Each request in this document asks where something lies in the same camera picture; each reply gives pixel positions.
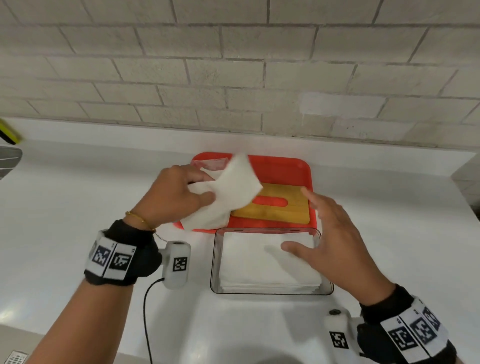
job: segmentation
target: black cable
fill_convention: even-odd
[[[144,297],[144,327],[145,327],[145,338],[147,339],[147,349],[148,349],[148,357],[150,358],[150,364],[153,364],[153,360],[152,360],[152,352],[150,351],[150,342],[148,341],[147,319],[145,317],[145,304],[147,302],[147,295],[148,295],[148,291],[150,290],[150,288],[152,288],[155,283],[159,283],[163,280],[165,280],[165,278],[160,278],[160,279],[157,279],[155,282],[153,282],[150,285],[150,287],[148,287],[147,292],[145,292],[145,297]]]

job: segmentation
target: tile wall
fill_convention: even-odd
[[[0,0],[1,116],[480,150],[479,103],[478,0]]]

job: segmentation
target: white napkin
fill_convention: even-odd
[[[188,189],[194,194],[213,191],[216,200],[180,220],[183,228],[217,229],[227,226],[230,212],[247,206],[261,191],[262,185],[253,172],[247,155],[236,154],[216,181],[192,183]]]
[[[281,250],[281,243],[288,240],[313,248],[313,237],[307,232],[226,232],[219,271],[220,286],[225,292],[314,291],[322,283],[320,273],[305,261]]]

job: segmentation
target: clear plastic container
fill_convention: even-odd
[[[261,234],[289,234],[296,232],[308,232],[313,237],[313,244],[315,247],[320,245],[320,232],[314,228],[284,228],[284,229],[270,229],[270,228],[255,228],[255,229],[231,229],[231,228],[221,228],[218,229],[215,233],[215,242],[213,248],[213,261],[212,261],[212,275],[210,277],[210,288],[214,293],[219,294],[288,294],[288,295],[320,295],[327,296],[333,293],[334,285],[327,278],[322,275],[322,284],[318,286],[311,293],[291,293],[286,292],[282,288],[276,289],[274,293],[266,292],[261,293],[258,290],[252,291],[249,288],[245,288],[242,292],[224,292],[223,288],[220,285],[220,265],[222,264],[222,251],[223,251],[223,238],[226,232],[243,232],[243,233],[261,233]]]

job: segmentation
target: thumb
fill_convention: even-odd
[[[200,207],[211,205],[215,201],[215,193],[213,192],[204,192],[198,195],[200,201]]]
[[[293,254],[300,259],[303,259],[308,264],[313,263],[313,249],[306,247],[298,242],[283,242],[280,246],[283,251]]]

